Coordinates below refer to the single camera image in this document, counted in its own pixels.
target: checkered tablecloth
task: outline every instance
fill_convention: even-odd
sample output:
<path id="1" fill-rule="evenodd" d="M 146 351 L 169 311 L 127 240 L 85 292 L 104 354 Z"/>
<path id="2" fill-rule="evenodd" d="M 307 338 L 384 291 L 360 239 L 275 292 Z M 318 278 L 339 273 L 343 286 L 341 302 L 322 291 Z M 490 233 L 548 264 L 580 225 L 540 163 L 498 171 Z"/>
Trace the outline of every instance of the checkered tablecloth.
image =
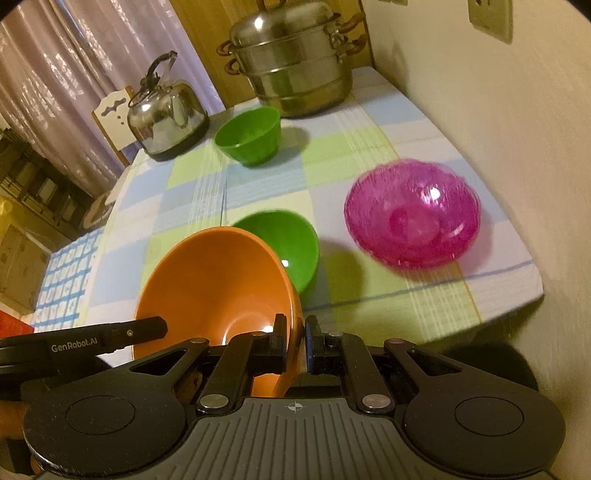
<path id="1" fill-rule="evenodd" d="M 256 106 L 251 100 L 214 116 L 206 139 L 174 161 L 138 155 L 105 226 L 75 325 L 132 319 L 142 286 L 178 241 L 269 208 L 298 212 L 316 228 L 320 266 L 304 309 L 318 316 L 325 331 L 356 333 L 377 345 L 393 336 L 423 343 L 543 294 L 530 254 L 486 186 L 433 123 L 374 69 L 354 70 L 353 90 L 341 105 L 282 120 L 277 156 L 245 168 L 217 150 L 212 137 L 232 115 Z M 396 272 L 361 252 L 347 233 L 343 203 L 355 179 L 403 157 L 445 163 L 480 196 L 482 227 L 458 262 Z M 128 358 L 123 352 L 113 362 Z"/>

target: kettle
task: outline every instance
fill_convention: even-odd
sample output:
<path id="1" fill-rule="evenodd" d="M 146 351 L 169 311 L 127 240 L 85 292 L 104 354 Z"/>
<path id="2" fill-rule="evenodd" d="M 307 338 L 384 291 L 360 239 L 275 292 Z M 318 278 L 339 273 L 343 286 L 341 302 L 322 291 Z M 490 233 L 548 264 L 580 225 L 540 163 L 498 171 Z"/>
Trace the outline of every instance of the kettle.
<path id="1" fill-rule="evenodd" d="M 209 117 L 191 86 L 182 81 L 160 83 L 172 68 L 173 50 L 152 62 L 139 92 L 129 101 L 127 123 L 146 153 L 157 161 L 171 160 L 203 138 Z M 162 76 L 156 68 L 168 60 Z"/>

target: round pad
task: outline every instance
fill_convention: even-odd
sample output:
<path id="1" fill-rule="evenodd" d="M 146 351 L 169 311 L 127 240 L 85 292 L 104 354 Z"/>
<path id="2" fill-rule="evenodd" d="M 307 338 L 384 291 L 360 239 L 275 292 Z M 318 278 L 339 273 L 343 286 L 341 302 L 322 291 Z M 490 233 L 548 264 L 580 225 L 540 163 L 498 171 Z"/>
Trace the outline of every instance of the round pad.
<path id="1" fill-rule="evenodd" d="M 87 435 L 115 433 L 131 423 L 135 408 L 127 400 L 111 395 L 83 398 L 68 409 L 66 420 L 73 429 Z"/>
<path id="2" fill-rule="evenodd" d="M 545 468 L 564 438 L 560 412 L 534 390 L 510 382 L 503 389 L 500 379 L 487 380 L 488 391 L 478 382 L 458 382 L 456 389 L 438 385 L 419 392 L 404 412 L 408 438 L 458 474 L 509 477 Z"/>
<path id="3" fill-rule="evenodd" d="M 54 391 L 32 404 L 24 433 L 46 470 L 103 477 L 139 470 L 164 456 L 185 422 L 171 392 Z"/>
<path id="4" fill-rule="evenodd" d="M 456 420 L 472 433 L 487 437 L 509 435 L 523 424 L 523 413 L 510 401 L 478 397 L 456 407 Z"/>

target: pink glass bowl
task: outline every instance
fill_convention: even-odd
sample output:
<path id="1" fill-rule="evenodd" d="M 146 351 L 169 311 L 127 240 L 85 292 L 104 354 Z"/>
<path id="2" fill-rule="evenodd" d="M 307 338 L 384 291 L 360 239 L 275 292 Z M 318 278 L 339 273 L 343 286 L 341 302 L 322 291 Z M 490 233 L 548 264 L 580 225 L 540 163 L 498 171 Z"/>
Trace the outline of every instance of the pink glass bowl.
<path id="1" fill-rule="evenodd" d="M 362 250 L 390 267 L 438 267 L 471 246 L 480 201 L 451 169 L 398 160 L 355 182 L 345 200 L 345 223 Z"/>

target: wooden chair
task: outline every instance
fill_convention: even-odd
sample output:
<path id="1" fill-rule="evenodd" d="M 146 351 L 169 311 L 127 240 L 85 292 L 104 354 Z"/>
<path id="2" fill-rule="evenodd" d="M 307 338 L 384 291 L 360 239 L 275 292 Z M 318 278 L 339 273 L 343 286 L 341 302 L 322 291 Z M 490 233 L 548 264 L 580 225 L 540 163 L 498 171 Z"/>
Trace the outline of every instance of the wooden chair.
<path id="1" fill-rule="evenodd" d="M 129 165 L 129 161 L 122 150 L 137 142 L 127 124 L 128 104 L 133 94 L 134 92 L 129 86 L 123 90 L 112 92 L 103 98 L 99 106 L 92 112 L 92 118 L 96 125 L 125 166 Z"/>

